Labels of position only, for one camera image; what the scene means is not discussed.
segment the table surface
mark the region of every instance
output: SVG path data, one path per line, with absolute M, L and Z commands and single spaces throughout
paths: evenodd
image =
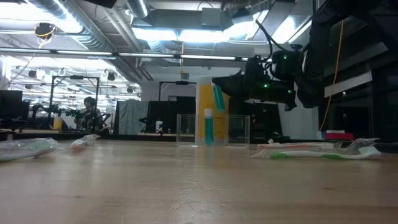
M 7 223 L 397 223 L 398 156 L 252 159 L 234 147 L 97 141 L 0 164 Z

